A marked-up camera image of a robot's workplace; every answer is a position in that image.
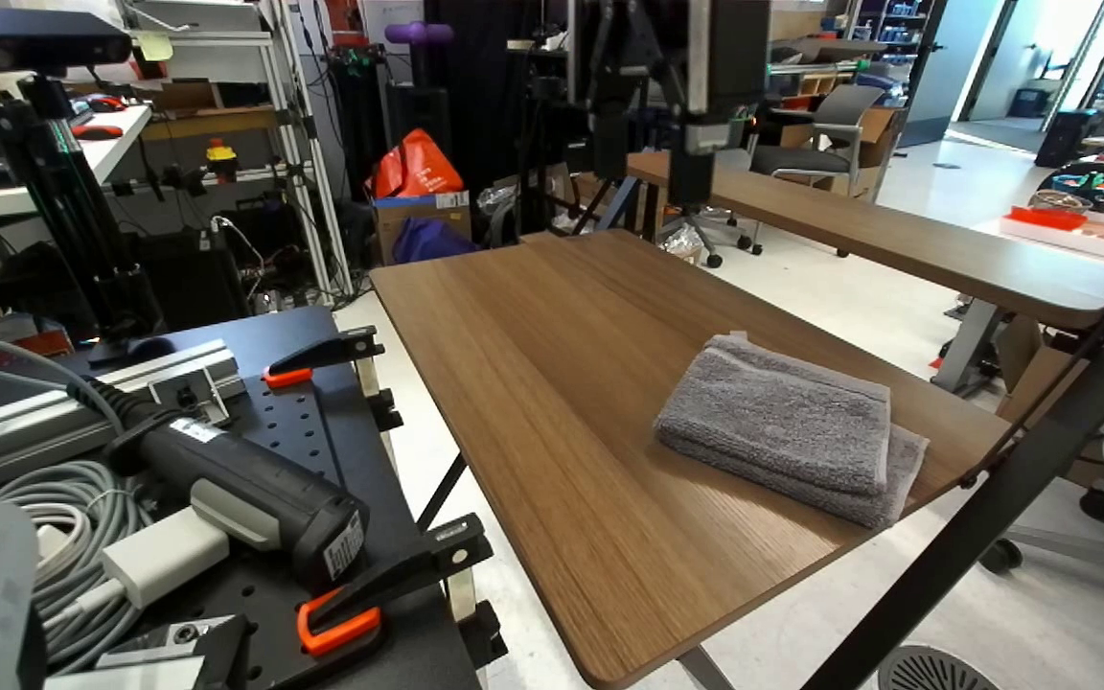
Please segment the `black table leg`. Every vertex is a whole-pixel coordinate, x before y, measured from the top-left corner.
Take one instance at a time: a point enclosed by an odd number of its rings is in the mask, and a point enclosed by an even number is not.
[[[430,534],[430,523],[438,521],[447,489],[461,484],[461,476],[467,470],[464,451],[447,462],[447,470],[439,476],[438,489],[430,493],[421,516],[415,521],[421,534]]]
[[[866,673],[940,604],[940,596],[981,559],[981,553],[1068,466],[1091,428],[1104,425],[1104,352],[1023,433],[975,497],[912,559],[885,596],[803,681],[812,690],[862,684]]]

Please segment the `red bag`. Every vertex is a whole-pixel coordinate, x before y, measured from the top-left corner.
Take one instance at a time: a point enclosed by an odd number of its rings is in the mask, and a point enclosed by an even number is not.
[[[410,130],[375,168],[370,168],[370,194],[375,199],[415,199],[415,194],[439,194],[464,190],[464,175],[430,136],[430,130]]]

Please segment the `orange object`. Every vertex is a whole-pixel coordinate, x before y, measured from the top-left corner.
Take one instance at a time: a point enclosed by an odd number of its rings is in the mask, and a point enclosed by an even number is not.
[[[384,604],[370,604],[332,627],[314,627],[319,610],[336,592],[340,591],[324,591],[295,610],[295,640],[314,658],[363,644],[366,637],[384,627]]]
[[[464,190],[464,175],[439,154],[430,130],[410,130],[375,168],[370,168],[370,194],[375,199],[415,199],[415,194],[439,194]]]
[[[268,389],[290,389],[290,388],[305,388],[314,380],[314,369],[290,369],[290,370],[268,370],[259,374],[259,384]]]
[[[67,127],[67,135],[84,141],[102,141],[102,136],[122,136],[122,127],[82,120]]]
[[[1051,231],[1076,231],[1088,216],[1064,207],[1013,207],[1017,222],[1051,226]]]
[[[32,334],[32,337],[19,337],[15,346],[39,356],[66,356],[73,347],[73,342],[61,331]]]

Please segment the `metal bracket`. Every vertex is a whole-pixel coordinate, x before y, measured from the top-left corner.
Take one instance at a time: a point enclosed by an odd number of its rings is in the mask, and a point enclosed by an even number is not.
[[[225,400],[240,393],[239,360],[223,342],[181,347],[134,369],[101,374],[128,393],[181,407],[212,425],[230,421]],[[67,400],[42,389],[0,407],[0,484],[39,462],[67,460],[110,442],[110,425]]]
[[[379,433],[401,425],[401,412],[395,411],[395,389],[391,388],[366,393],[366,411],[370,411],[370,421],[375,421]]]
[[[508,654],[508,644],[502,637],[502,622],[490,610],[490,600],[479,600],[475,612],[461,622],[461,637],[464,637],[464,646],[467,646],[475,668],[485,668],[485,663]]]

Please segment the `orange handle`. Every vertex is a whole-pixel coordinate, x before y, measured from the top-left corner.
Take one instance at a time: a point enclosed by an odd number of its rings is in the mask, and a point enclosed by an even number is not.
[[[314,622],[314,612],[322,610],[322,600],[324,596],[332,596],[336,591],[324,591],[324,592],[319,592],[319,596],[310,596],[310,600],[303,600],[299,610],[295,610],[295,640],[299,640],[299,646],[305,650],[305,654],[314,654],[314,658],[322,658],[322,654],[332,654],[332,650],[340,650],[340,646],[352,646],[352,644],[360,644],[360,640],[366,640],[366,637],[375,637],[379,627],[384,627],[384,604],[370,604],[370,610],[363,610],[363,612],[358,612],[358,615],[347,615],[347,622],[340,622],[340,626],[332,626],[332,627],[310,627],[310,622]]]
[[[268,389],[305,388],[310,380],[314,380],[314,369],[290,369],[290,370],[259,374],[259,384]]]

